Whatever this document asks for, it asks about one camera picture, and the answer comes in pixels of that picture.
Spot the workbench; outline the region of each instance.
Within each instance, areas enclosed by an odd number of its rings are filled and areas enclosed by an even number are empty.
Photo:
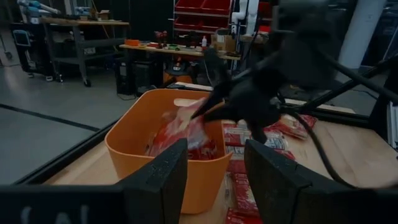
[[[165,54],[177,54],[177,55],[189,55],[189,56],[195,56],[195,57],[203,57],[203,53],[201,51],[195,50],[195,49],[189,49],[185,50],[185,46],[183,45],[178,45],[178,48],[180,50],[169,50],[169,49],[158,49],[156,47],[135,47],[135,46],[130,46],[126,44],[122,44],[119,46],[120,48],[123,49],[130,49],[130,50],[145,50],[148,52],[160,52],[160,53],[165,53]],[[232,56],[227,56],[225,54],[219,54],[218,55],[222,59],[226,60],[240,60],[241,57],[232,57]]]
[[[53,69],[55,72],[56,79],[62,82],[62,74],[58,71],[58,63],[70,63],[76,64],[79,66],[79,71],[81,73],[81,78],[83,79],[83,83],[85,86],[91,86],[91,82],[87,77],[86,65],[85,62],[87,60],[110,57],[117,54],[122,54],[122,52],[118,52],[116,49],[114,52],[106,53],[106,54],[94,54],[94,55],[85,55],[84,49],[89,47],[107,47],[107,46],[115,46],[124,42],[125,38],[112,38],[112,39],[103,39],[103,40],[83,40],[82,35],[80,34],[80,26],[121,26],[124,28],[124,36],[127,36],[127,28],[128,22],[121,21],[76,21],[69,19],[58,19],[58,18],[50,18],[50,17],[42,17],[40,18],[40,23],[44,25],[45,35],[47,38],[47,45],[49,48],[50,58],[52,61]],[[53,34],[50,29],[51,24],[61,25],[61,26],[72,26],[73,36],[75,39],[75,47],[76,47],[76,57],[56,57],[55,56],[55,44],[53,41]]]
[[[288,102],[298,105],[303,103],[295,100],[288,100]],[[327,105],[321,105],[320,108],[354,113],[349,108]],[[103,141],[104,135],[111,126],[112,124],[100,131],[90,141],[83,142],[82,144],[92,146],[90,150],[57,174],[49,177],[45,184],[107,185],[116,183],[119,179]],[[318,121],[314,132],[323,144],[332,166],[345,181],[359,187],[386,187],[398,180],[397,153],[373,130]],[[286,136],[286,139],[289,145],[288,150],[293,153],[298,163],[331,178],[310,138],[303,141]],[[180,223],[224,223],[227,209],[233,204],[232,198],[231,180],[226,175],[213,208],[198,215],[182,214]]]

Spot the orange plastic basket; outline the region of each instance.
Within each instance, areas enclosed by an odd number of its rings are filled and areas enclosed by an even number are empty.
[[[153,157],[144,156],[147,143],[162,124],[166,111],[176,110],[174,99],[198,100],[208,93],[187,90],[152,90],[143,94],[105,137],[113,164],[120,179],[141,168]],[[226,154],[221,122],[205,125],[206,133],[217,146],[217,159],[188,160],[188,178],[182,213],[196,214],[212,208],[229,159]]]

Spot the wooden table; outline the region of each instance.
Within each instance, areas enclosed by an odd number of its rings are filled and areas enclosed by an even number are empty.
[[[128,26],[128,22],[122,21],[82,21],[73,19],[60,19],[51,17],[41,17],[40,23],[42,24],[57,24],[57,25],[67,25],[67,26],[79,26],[79,25],[97,25],[97,26]]]
[[[354,112],[347,108],[328,108]],[[324,121],[318,121],[314,131],[332,166],[347,182],[360,187],[384,187],[398,180],[397,153],[374,131]],[[298,163],[330,178],[311,139],[302,141],[287,137],[287,140],[289,150]],[[105,143],[101,142],[50,178],[46,184],[99,185],[113,184],[118,180]],[[199,215],[183,214],[180,223],[224,223],[226,211],[232,206],[231,192],[231,182],[226,177],[213,208]]]
[[[131,49],[131,50],[145,50],[148,52],[160,52],[160,53],[165,53],[165,54],[178,54],[178,55],[189,55],[189,56],[196,56],[196,57],[203,57],[203,53],[199,51],[194,51],[194,50],[184,50],[183,48],[185,46],[178,45],[178,47],[181,50],[169,50],[169,49],[157,49],[156,47],[133,47],[130,45],[122,44],[119,46],[120,48],[124,49]],[[219,54],[218,55],[222,59],[226,60],[240,60],[241,57],[232,57],[232,56],[227,56],[225,54]]]

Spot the red packaging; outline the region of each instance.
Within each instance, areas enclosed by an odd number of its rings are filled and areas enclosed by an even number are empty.
[[[242,215],[260,217],[246,174],[233,174],[237,211]]]
[[[275,151],[286,156],[287,158],[289,158],[293,161],[296,160],[294,155],[288,150],[275,149]],[[244,165],[244,147],[243,146],[226,146],[226,152],[233,153],[231,160],[229,160],[227,171],[233,172],[233,173],[245,174],[246,167]]]
[[[246,168],[244,166],[244,160],[243,160],[244,147],[242,147],[242,146],[226,146],[226,152],[233,153],[231,160],[229,160],[227,171],[245,174]]]
[[[228,209],[226,214],[225,224],[262,224],[260,218],[244,217],[232,208]]]
[[[296,157],[294,157],[294,155],[292,154],[292,152],[288,151],[288,150],[280,150],[280,149],[275,149],[275,151],[281,153],[282,155],[286,156],[287,158],[295,161]]]
[[[203,117],[191,120],[191,116],[204,102],[200,99],[189,106],[181,107],[174,114],[167,113],[166,123],[157,132],[149,156],[157,156],[180,138],[188,139],[188,158],[194,160],[214,159],[215,142],[207,136],[203,126]]]
[[[301,118],[311,127],[313,128],[317,119],[313,116],[309,115],[300,115]],[[284,134],[288,134],[293,137],[297,137],[300,139],[306,139],[308,137],[307,130],[300,124],[297,119],[293,118],[290,115],[283,115],[281,119],[271,126],[272,128],[276,128],[279,131],[282,131]]]
[[[224,140],[227,146],[244,146],[247,139],[252,139],[251,133],[247,128],[238,124],[223,124]],[[287,149],[287,141],[283,134],[272,128],[264,128],[267,136],[266,146],[273,149]]]

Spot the concrete floor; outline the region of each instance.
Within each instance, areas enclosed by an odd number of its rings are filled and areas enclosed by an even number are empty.
[[[0,68],[0,106],[102,128],[118,119],[134,103],[134,100],[124,101],[116,95],[112,72],[91,74],[91,88],[84,87],[80,77],[68,78],[64,83],[46,82],[42,75],[28,78],[18,66],[11,36],[7,32],[2,34],[14,59],[8,61],[0,46],[0,59],[5,65]],[[385,78],[380,76],[375,81],[382,84]],[[363,86],[356,89],[369,91]],[[328,104],[370,114],[375,102],[366,93],[350,91]],[[0,107],[0,184],[15,182],[93,133]]]

